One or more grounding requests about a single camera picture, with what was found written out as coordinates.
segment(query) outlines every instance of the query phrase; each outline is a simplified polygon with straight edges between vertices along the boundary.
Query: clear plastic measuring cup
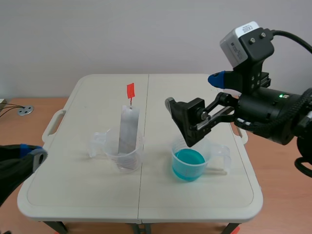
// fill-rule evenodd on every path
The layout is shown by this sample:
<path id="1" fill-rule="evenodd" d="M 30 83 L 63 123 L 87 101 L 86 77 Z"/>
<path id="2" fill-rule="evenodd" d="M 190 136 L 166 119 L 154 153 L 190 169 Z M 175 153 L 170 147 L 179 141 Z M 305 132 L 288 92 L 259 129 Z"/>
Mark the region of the clear plastic measuring cup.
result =
<path id="1" fill-rule="evenodd" d="M 172 170 L 179 178 L 186 181 L 199 178 L 213 157 L 222 157 L 223 170 L 230 172 L 230 149 L 226 146 L 213 144 L 207 138 L 203 138 L 189 148 L 182 136 L 172 144 Z"/>
<path id="2" fill-rule="evenodd" d="M 94 133 L 93 139 L 90 141 L 90 157 L 98 154 L 101 149 L 107 157 L 112 161 L 112 165 L 120 172 L 132 172 L 142 164 L 143 155 L 143 136 L 137 131 L 136 149 L 131 153 L 118 153 L 119 144 L 119 126 L 111 128 L 105 133 Z"/>

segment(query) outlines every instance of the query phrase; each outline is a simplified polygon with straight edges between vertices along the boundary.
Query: table seam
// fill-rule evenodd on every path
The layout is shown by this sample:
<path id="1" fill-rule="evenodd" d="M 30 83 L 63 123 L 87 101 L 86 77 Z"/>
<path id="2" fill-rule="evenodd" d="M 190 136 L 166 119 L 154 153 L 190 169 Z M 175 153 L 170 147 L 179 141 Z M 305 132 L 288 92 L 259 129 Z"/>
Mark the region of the table seam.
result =
<path id="1" fill-rule="evenodd" d="M 150 74 L 148 74 L 148 77 L 147 77 L 147 91 L 146 91 L 146 104 L 145 104 L 145 119 L 144 119 L 144 133 L 143 133 L 143 136 L 145 136 L 145 127 L 146 127 L 147 99 L 148 99 L 148 85 L 149 85 L 149 81 L 150 81 Z M 142 163 L 142 166 L 141 166 L 140 187 L 139 187 L 139 190 L 138 190 L 137 219 L 138 219 L 138 212 L 139 212 L 139 207 L 140 207 L 142 171 L 143 171 L 143 163 Z"/>

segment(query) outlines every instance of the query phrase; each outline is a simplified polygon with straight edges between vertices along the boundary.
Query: red flag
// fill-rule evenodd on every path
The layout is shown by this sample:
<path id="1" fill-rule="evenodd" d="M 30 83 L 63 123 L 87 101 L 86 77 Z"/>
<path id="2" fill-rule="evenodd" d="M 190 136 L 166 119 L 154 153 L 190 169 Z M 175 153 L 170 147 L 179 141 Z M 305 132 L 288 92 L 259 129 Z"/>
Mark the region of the red flag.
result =
<path id="1" fill-rule="evenodd" d="M 128 95 L 128 99 L 129 98 L 133 98 L 135 97 L 135 84 L 132 83 L 132 84 L 128 84 L 127 85 L 127 95 Z"/>

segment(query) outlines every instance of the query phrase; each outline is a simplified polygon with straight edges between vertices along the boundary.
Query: table leg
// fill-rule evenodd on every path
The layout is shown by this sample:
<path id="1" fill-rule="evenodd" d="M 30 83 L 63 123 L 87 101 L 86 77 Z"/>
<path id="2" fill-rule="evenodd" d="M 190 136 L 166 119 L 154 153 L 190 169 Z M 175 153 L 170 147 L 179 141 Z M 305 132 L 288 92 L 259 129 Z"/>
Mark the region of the table leg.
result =
<path id="1" fill-rule="evenodd" d="M 129 223 L 134 234 L 141 234 L 140 227 L 136 223 Z"/>
<path id="2" fill-rule="evenodd" d="M 150 223 L 142 223 L 142 224 L 130 223 L 130 225 L 132 227 L 134 234 L 152 234 Z"/>
<path id="3" fill-rule="evenodd" d="M 67 229 L 62 222 L 46 221 L 44 223 L 59 234 L 67 234 Z"/>
<path id="4" fill-rule="evenodd" d="M 144 226 L 145 226 L 145 233 L 146 234 L 152 234 L 151 224 L 145 223 Z"/>
<path id="5" fill-rule="evenodd" d="M 221 234 L 231 234 L 240 223 L 229 223 Z"/>

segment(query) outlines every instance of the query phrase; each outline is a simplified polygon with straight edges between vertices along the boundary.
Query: black wire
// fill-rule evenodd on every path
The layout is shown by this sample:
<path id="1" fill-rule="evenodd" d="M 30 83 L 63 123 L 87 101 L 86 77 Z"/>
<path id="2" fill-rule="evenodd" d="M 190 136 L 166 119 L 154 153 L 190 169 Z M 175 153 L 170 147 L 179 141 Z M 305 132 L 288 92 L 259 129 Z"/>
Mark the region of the black wire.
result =
<path id="1" fill-rule="evenodd" d="M 312 46 L 310 46 L 306 41 L 304 41 L 300 37 L 296 36 L 295 34 L 285 32 L 285 31 L 280 31 L 280 30 L 271 30 L 271 32 L 272 32 L 273 36 L 283 36 L 283 37 L 287 37 L 287 38 L 297 42 L 298 44 L 303 46 L 305 49 L 307 49 L 312 54 Z"/>
<path id="2" fill-rule="evenodd" d="M 0 108 L 0 110 L 7 109 L 7 108 L 13 108 L 13 106 L 3 107 L 3 108 Z"/>
<path id="3" fill-rule="evenodd" d="M 21 107 L 21 108 L 25 108 L 24 106 L 16 105 L 16 104 L 11 104 L 11 103 L 4 103 L 4 105 L 19 106 L 19 107 Z"/>
<path id="4" fill-rule="evenodd" d="M 308 161 L 305 158 L 300 157 L 295 160 L 294 165 L 300 172 L 312 178 L 312 170 L 302 165 L 302 163 L 304 162 L 308 162 Z"/>
<path id="5" fill-rule="evenodd" d="M 0 117 L 3 116 L 5 113 L 7 113 L 7 112 L 9 112 L 10 110 L 15 109 L 15 108 L 20 108 L 20 107 L 19 107 L 19 106 L 11 107 L 11 109 L 9 109 L 9 110 L 7 110 L 6 112 L 4 112 L 2 115 L 0 115 Z"/>

